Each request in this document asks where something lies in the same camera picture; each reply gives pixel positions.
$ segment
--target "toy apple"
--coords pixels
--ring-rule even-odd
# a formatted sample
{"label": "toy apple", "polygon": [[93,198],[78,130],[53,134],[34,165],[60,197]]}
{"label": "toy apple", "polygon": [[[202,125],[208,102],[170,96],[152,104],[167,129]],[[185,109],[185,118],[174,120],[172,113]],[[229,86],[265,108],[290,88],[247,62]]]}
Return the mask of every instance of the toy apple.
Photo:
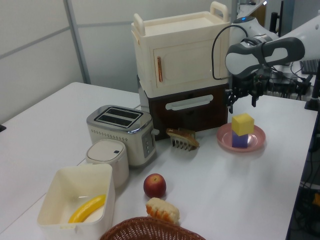
{"label": "toy apple", "polygon": [[153,173],[146,177],[143,183],[145,195],[149,198],[161,198],[165,195],[167,184],[163,176]]}

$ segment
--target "yellow banana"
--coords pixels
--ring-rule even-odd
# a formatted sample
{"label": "yellow banana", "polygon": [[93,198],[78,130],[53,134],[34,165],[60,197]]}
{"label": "yellow banana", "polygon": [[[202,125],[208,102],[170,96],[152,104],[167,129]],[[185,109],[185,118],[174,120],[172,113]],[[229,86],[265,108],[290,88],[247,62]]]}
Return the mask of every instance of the yellow banana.
{"label": "yellow banana", "polygon": [[106,195],[99,195],[81,205],[70,217],[68,223],[82,223],[89,217],[95,210],[105,204]]}

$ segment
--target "toaster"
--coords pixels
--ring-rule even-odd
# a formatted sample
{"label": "toaster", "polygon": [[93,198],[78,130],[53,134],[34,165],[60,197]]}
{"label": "toaster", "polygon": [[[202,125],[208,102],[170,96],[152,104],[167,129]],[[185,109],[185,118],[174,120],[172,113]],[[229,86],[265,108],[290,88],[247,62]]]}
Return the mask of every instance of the toaster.
{"label": "toaster", "polygon": [[156,152],[153,119],[148,112],[105,105],[90,114],[86,123],[92,143],[113,139],[124,143],[131,167],[145,164]]}

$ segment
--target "brown basket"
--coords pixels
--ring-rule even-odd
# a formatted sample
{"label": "brown basket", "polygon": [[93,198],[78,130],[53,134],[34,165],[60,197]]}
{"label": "brown basket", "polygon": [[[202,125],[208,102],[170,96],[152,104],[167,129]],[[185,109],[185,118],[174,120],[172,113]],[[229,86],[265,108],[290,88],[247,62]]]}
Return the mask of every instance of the brown basket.
{"label": "brown basket", "polygon": [[115,225],[100,240],[205,240],[178,225],[149,216],[134,217]]}

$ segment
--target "pink plate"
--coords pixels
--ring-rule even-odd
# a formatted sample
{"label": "pink plate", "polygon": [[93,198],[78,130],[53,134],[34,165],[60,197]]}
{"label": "pink plate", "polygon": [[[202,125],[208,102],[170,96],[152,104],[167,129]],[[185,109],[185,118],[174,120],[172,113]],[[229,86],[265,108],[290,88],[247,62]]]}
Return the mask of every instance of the pink plate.
{"label": "pink plate", "polygon": [[248,147],[232,147],[232,129],[231,123],[222,125],[216,133],[218,143],[231,151],[235,152],[252,152],[261,148],[266,140],[265,132],[258,126],[254,125],[253,133],[248,136]]}

